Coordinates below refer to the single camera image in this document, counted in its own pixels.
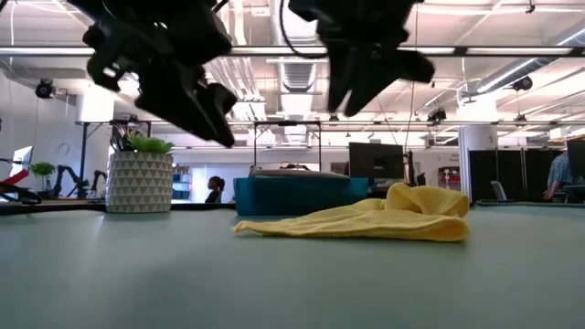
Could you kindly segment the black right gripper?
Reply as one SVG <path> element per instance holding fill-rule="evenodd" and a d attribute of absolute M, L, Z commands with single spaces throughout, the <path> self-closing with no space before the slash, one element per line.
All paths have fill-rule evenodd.
<path fill-rule="evenodd" d="M 317 32 L 329 57 L 327 106 L 331 113 L 349 89 L 344 115 L 353 117 L 396 80 L 428 83 L 434 77 L 434 64 L 421 52 L 399 47 L 410 36 L 404 27 L 355 22 L 339 26 L 321 20 Z"/>

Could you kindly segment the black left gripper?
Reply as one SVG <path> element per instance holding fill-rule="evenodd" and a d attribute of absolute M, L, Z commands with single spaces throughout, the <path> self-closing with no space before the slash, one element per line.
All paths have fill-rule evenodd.
<path fill-rule="evenodd" d="M 95 50 L 87 71 L 96 84 L 113 91 L 120 89 L 121 76 L 136 74 L 138 108 L 203 140 L 233 146 L 226 116 L 238 98 L 219 83 L 203 82 L 203 64 L 185 65 L 174 56 L 163 21 L 96 22 L 83 36 Z"/>

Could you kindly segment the yellow microfiber towel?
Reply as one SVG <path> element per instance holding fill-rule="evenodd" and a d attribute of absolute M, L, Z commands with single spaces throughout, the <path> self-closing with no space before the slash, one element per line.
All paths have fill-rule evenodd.
<path fill-rule="evenodd" d="M 295 238 L 375 238 L 461 242 L 469 233 L 467 195 L 435 186 L 395 184 L 387 196 L 277 221 L 242 220 L 235 233 Z"/>

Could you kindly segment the person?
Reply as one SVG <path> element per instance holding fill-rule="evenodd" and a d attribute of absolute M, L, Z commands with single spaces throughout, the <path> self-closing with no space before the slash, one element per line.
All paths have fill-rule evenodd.
<path fill-rule="evenodd" d="M 564 151 L 554 158 L 548 172 L 548 188 L 543 193 L 546 200 L 551 200 L 553 196 L 564 186 L 571 185 L 573 177 L 569 169 L 569 153 Z"/>
<path fill-rule="evenodd" d="M 219 176 L 211 176 L 207 181 L 209 194 L 205 200 L 206 204 L 220 204 L 225 188 L 225 180 Z"/>

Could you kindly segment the succulent in triangle-patterned pot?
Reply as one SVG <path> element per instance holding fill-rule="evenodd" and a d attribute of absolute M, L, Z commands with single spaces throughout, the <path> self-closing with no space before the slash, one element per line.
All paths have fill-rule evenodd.
<path fill-rule="evenodd" d="M 112 125 L 105 208 L 109 213 L 164 213 L 173 196 L 174 145 L 125 122 Z"/>

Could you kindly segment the blue plastic bin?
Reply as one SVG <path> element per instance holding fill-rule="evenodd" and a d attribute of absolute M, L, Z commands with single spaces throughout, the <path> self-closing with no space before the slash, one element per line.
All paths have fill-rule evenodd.
<path fill-rule="evenodd" d="M 301 216 L 367 197 L 366 178 L 248 177 L 234 179 L 240 216 Z"/>

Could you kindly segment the red storage shelf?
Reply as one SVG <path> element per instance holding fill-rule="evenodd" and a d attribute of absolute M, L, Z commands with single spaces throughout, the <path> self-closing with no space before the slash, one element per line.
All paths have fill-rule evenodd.
<path fill-rule="evenodd" d="M 438 186 L 455 191 L 461 190 L 461 172 L 459 166 L 444 166 L 438 169 Z"/>

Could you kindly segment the small green background plant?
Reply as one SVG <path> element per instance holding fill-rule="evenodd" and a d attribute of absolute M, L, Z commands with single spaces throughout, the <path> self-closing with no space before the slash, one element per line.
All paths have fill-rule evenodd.
<path fill-rule="evenodd" d="M 56 166 L 49 162 L 36 162 L 29 166 L 29 171 L 41 180 L 41 191 L 45 192 L 50 189 L 50 177 L 56 171 Z"/>

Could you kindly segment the black room partition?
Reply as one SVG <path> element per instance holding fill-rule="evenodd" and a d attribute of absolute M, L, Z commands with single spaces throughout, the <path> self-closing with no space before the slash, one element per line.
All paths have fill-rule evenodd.
<path fill-rule="evenodd" d="M 542 202 L 550 166 L 560 154 L 560 150 L 530 148 L 469 151 L 472 201 L 496 200 L 491 182 L 497 181 L 509 200 Z"/>

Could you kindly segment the small tilted monitor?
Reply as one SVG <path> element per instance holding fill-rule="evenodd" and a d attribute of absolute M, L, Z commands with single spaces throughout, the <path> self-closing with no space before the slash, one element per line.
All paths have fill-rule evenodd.
<path fill-rule="evenodd" d="M 29 165 L 31 164 L 32 153 L 32 146 L 26 146 L 14 151 L 10 171 L 11 176 L 18 174 L 22 170 L 28 169 Z"/>

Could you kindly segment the green table mat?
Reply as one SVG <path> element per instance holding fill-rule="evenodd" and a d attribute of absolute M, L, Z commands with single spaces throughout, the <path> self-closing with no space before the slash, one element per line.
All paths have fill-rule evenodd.
<path fill-rule="evenodd" d="M 464 243 L 237 235 L 230 210 L 0 217 L 0 329 L 585 329 L 585 208 Z"/>

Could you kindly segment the red padded bar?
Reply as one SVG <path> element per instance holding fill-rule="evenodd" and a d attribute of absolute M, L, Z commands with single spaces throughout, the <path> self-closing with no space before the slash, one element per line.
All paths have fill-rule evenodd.
<path fill-rule="evenodd" d="M 22 169 L 16 174 L 10 175 L 7 179 L 0 181 L 0 186 L 15 185 L 29 176 L 29 171 Z"/>

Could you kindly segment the black background rig frame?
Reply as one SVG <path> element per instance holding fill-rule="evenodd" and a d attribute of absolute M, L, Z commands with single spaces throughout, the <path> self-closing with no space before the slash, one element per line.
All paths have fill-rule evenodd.
<path fill-rule="evenodd" d="M 294 126 L 301 126 L 304 125 L 305 127 L 308 125 L 314 125 L 317 127 L 317 133 L 313 132 L 318 139 L 318 164 L 319 164 L 319 171 L 323 170 L 323 157 L 322 157 L 322 123 L 319 120 L 316 121 L 296 121 L 296 120 L 281 120 L 281 121 L 253 121 L 253 132 L 254 132 L 254 141 L 253 141 L 253 165 L 256 166 L 258 164 L 257 161 L 257 140 L 259 138 L 258 135 L 258 127 L 259 126 L 280 126 L 280 127 L 294 127 Z"/>

